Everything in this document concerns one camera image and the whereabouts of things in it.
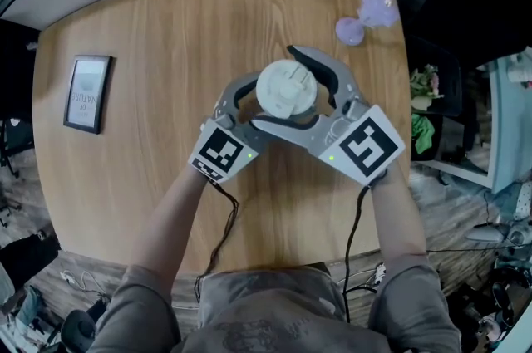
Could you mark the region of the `person's right forearm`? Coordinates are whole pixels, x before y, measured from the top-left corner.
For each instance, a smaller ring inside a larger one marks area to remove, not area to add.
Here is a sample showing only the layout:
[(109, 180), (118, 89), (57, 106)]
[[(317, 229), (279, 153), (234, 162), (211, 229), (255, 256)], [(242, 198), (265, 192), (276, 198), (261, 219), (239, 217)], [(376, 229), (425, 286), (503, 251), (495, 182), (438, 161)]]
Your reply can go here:
[(377, 237), (387, 267), (403, 256), (425, 256), (421, 215), (399, 164), (393, 161), (372, 186)]

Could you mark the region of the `black square bin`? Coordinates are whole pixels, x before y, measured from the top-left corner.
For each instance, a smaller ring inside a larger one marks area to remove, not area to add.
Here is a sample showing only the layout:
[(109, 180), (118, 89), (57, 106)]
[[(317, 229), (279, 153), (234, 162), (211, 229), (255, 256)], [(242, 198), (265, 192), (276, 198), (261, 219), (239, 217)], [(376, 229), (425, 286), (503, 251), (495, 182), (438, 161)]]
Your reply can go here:
[(406, 38), (406, 53), (409, 74), (427, 64), (438, 67), (440, 93), (444, 95), (434, 100), (427, 112), (412, 109), (420, 114), (458, 116), (462, 110), (462, 86), (457, 59), (445, 49), (415, 36)]

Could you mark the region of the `discarded flower scraps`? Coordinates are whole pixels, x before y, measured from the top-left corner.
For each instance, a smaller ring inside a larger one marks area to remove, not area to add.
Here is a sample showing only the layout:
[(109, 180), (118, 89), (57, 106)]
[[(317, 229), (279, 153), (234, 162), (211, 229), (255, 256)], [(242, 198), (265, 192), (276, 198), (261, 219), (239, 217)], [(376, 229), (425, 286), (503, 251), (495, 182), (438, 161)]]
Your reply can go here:
[(438, 67), (430, 64), (410, 74), (411, 107), (427, 112), (434, 100), (444, 97), (440, 93)]

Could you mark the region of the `person's left forearm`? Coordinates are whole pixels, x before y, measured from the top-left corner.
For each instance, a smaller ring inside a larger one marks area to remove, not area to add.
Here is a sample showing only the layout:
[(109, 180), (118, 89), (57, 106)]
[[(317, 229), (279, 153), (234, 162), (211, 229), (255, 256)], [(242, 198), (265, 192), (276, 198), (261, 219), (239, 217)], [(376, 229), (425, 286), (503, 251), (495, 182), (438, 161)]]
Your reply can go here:
[(180, 269), (207, 178), (186, 166), (151, 215), (131, 264), (152, 272), (169, 294)]

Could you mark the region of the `black slim office chair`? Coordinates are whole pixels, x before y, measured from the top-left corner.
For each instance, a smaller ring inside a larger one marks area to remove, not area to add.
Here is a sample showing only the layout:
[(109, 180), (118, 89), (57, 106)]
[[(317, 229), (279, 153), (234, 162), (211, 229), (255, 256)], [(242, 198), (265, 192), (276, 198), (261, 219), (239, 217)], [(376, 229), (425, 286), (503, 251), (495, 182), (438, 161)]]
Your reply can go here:
[(33, 141), (10, 146), (7, 127), (11, 120), (32, 124), (34, 66), (40, 32), (0, 19), (0, 167), (14, 178), (19, 173), (10, 157), (34, 147)]

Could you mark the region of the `light blue table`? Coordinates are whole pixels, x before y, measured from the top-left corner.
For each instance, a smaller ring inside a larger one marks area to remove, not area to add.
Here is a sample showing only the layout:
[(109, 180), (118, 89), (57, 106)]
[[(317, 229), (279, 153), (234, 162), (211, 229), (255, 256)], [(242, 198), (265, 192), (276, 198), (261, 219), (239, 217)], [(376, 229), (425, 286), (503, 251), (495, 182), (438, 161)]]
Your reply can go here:
[(491, 146), (488, 177), (496, 194), (532, 170), (532, 87), (511, 78), (508, 56), (489, 63)]

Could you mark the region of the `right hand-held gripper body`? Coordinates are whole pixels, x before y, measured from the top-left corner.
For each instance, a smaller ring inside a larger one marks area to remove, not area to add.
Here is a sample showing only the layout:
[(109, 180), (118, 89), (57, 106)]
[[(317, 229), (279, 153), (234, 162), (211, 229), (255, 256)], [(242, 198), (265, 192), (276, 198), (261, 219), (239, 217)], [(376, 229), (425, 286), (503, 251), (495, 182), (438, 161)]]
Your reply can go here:
[(301, 128), (308, 133), (305, 147), (311, 155), (361, 185), (369, 185), (405, 149), (382, 109), (359, 96)]

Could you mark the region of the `person's grey shirt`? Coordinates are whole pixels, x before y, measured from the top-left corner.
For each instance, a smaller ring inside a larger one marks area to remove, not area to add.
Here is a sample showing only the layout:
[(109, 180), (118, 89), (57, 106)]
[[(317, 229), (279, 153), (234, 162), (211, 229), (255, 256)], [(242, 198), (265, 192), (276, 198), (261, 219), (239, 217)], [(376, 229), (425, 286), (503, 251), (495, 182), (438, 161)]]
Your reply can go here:
[(156, 276), (130, 267), (88, 353), (403, 352), (461, 353), (440, 279), (423, 256), (387, 266), (364, 327), (347, 322), (337, 284), (318, 269), (214, 274), (187, 336)]

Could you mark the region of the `black picture frame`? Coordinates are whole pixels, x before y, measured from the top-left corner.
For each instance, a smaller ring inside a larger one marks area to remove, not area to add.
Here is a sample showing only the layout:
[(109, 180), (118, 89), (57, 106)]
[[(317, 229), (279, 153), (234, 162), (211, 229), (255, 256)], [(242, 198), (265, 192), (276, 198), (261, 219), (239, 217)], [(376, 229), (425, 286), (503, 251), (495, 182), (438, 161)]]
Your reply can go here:
[(112, 63), (112, 56), (75, 56), (63, 116), (64, 126), (94, 135), (101, 133)]

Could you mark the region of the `green cloth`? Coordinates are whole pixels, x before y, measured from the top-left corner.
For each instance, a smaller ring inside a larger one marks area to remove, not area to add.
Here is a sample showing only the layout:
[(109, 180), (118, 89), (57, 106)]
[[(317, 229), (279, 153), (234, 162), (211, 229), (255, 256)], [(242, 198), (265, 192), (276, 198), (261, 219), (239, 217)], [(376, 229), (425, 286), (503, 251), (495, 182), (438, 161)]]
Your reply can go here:
[(435, 128), (426, 116), (413, 114), (411, 117), (411, 134), (416, 152), (423, 154), (432, 147), (432, 136), (435, 134)]

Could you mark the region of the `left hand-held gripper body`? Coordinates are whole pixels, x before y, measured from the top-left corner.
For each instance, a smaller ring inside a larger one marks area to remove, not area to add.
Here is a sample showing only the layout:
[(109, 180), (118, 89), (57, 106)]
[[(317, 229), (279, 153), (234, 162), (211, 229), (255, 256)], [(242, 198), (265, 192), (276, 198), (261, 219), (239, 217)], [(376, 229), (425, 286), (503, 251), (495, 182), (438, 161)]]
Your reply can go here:
[(259, 155), (244, 141), (239, 123), (231, 115), (208, 118), (189, 157), (189, 165), (215, 183), (233, 178)]

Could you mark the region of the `purple hourglass-shaped ornament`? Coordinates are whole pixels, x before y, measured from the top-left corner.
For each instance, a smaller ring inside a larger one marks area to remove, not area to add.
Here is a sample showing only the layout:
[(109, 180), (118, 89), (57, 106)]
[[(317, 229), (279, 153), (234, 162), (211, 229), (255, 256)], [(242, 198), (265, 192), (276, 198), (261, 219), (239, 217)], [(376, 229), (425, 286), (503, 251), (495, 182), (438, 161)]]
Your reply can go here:
[(395, 0), (362, 0), (357, 15), (340, 18), (336, 23), (337, 38), (345, 45), (361, 44), (366, 28), (392, 27), (400, 20)]

